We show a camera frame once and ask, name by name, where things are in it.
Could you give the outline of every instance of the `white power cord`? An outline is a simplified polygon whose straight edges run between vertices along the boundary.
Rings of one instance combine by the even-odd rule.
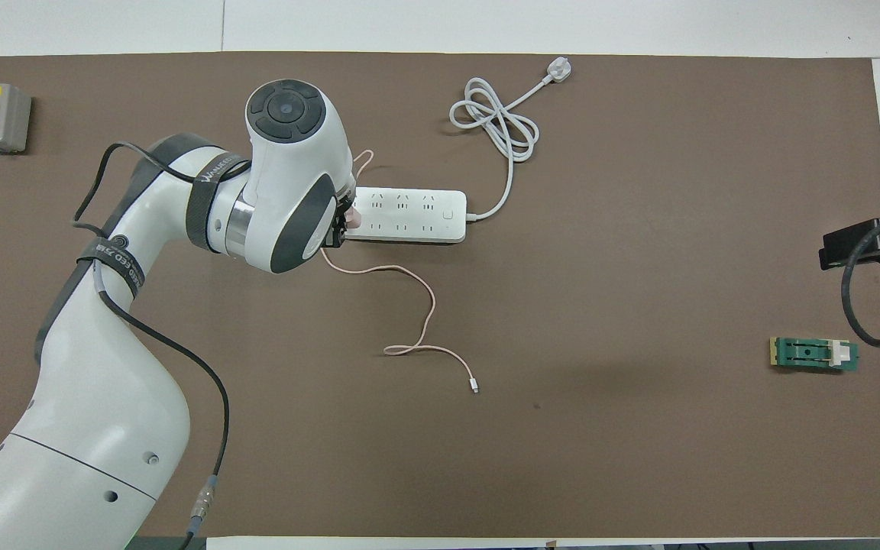
[[[525,92],[521,97],[517,98],[508,105],[504,105],[495,89],[484,78],[475,76],[467,81],[464,87],[464,98],[461,101],[451,105],[450,122],[457,128],[464,130],[478,128],[481,126],[488,133],[491,142],[498,147],[500,153],[507,159],[507,179],[504,182],[504,193],[500,201],[493,206],[488,212],[475,215],[475,213],[467,213],[468,222],[479,222],[498,212],[507,200],[507,196],[511,192],[511,182],[514,179],[514,164],[524,163],[532,156],[535,149],[535,142],[539,140],[539,126],[527,116],[516,115],[511,109],[521,105],[527,98],[532,97],[535,92],[539,91],[549,83],[561,83],[566,80],[572,73],[572,65],[569,60],[563,57],[555,58],[552,63],[548,64],[545,70],[545,77],[538,84]],[[475,96],[480,96],[487,104],[475,100]],[[457,109],[464,108],[471,117],[472,122],[460,122],[455,117]],[[522,140],[511,137],[509,133],[509,125],[522,135]]]
[[[364,161],[362,167],[359,167],[359,170],[355,172],[356,180],[358,180],[359,176],[362,175],[362,171],[366,170],[366,167],[369,166],[369,163],[373,161],[374,153],[371,152],[371,150],[366,149],[363,150],[362,153],[359,153],[355,157],[355,159],[352,160],[353,163],[357,163],[357,161],[363,156],[363,154],[366,153],[369,154],[369,159]],[[416,275],[416,273],[409,271],[409,269],[406,269],[402,265],[395,264],[377,265],[367,269],[359,270],[345,269],[333,264],[332,259],[328,257],[328,253],[327,251],[325,251],[324,248],[321,248],[321,254],[325,258],[325,262],[328,262],[328,265],[331,266],[332,269],[335,269],[335,271],[338,271],[340,273],[346,273],[348,275],[362,275],[364,273],[373,273],[376,271],[399,271],[401,273],[409,275],[409,277],[412,277],[413,279],[416,279],[416,281],[419,281],[419,284],[423,285],[423,288],[425,288],[426,292],[430,295],[430,310],[426,313],[425,319],[423,319],[423,328],[422,331],[419,331],[419,340],[416,340],[416,343],[412,345],[387,345],[387,347],[382,349],[382,352],[386,355],[406,355],[406,353],[412,353],[414,351],[442,351],[444,353],[447,353],[447,355],[450,355],[452,358],[460,361],[461,365],[464,365],[464,369],[467,370],[467,378],[469,379],[468,382],[471,382],[471,391],[474,391],[474,393],[480,392],[480,387],[477,384],[477,379],[474,378],[474,373],[471,372],[471,366],[468,366],[467,361],[464,361],[463,357],[457,355],[457,352],[453,351],[453,349],[443,348],[440,347],[440,345],[423,344],[423,339],[426,338],[426,327],[429,326],[430,318],[433,317],[433,311],[436,310],[437,306],[437,296],[434,295],[433,289],[430,288],[430,285],[428,285],[423,278],[419,277],[419,275]]]

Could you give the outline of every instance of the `electrical socket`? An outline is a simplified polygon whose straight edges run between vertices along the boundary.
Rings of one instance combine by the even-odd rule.
[[[353,206],[362,225],[346,239],[450,244],[468,232],[468,196],[460,191],[357,187]]]

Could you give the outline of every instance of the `green electronic component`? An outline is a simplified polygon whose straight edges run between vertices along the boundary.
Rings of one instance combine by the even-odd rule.
[[[770,338],[769,362],[780,367],[858,370],[858,345],[846,340]]]

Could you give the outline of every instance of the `brown table surface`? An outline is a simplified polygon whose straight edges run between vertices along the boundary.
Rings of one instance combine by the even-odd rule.
[[[506,102],[552,56],[172,53],[0,58],[34,97],[0,157],[0,441],[34,389],[32,342],[89,234],[67,220],[104,147],[196,132],[242,154],[266,81],[332,98],[362,184],[500,197],[504,159],[447,121],[471,76]],[[348,243],[283,275],[165,248],[133,313],[216,366],[233,431],[200,535],[880,536],[880,349],[859,371],[768,365],[768,338],[853,338],[820,237],[880,216],[869,60],[573,57],[517,109],[542,139],[502,212],[454,246]],[[123,192],[112,161],[87,218]],[[880,333],[880,268],[855,301]],[[186,456],[141,535],[178,535],[215,457],[199,369]]]

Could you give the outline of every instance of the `cable connector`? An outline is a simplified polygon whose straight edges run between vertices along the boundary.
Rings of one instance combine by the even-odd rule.
[[[202,520],[205,515],[209,514],[209,506],[212,506],[212,498],[216,495],[216,476],[209,476],[196,497],[196,504],[192,505],[192,521],[189,521],[189,528],[186,532],[191,532],[192,536],[196,536],[199,527],[202,526]]]
[[[548,64],[548,69],[545,72],[552,77],[552,80],[561,83],[572,74],[572,63],[569,63],[569,59],[558,57]]]

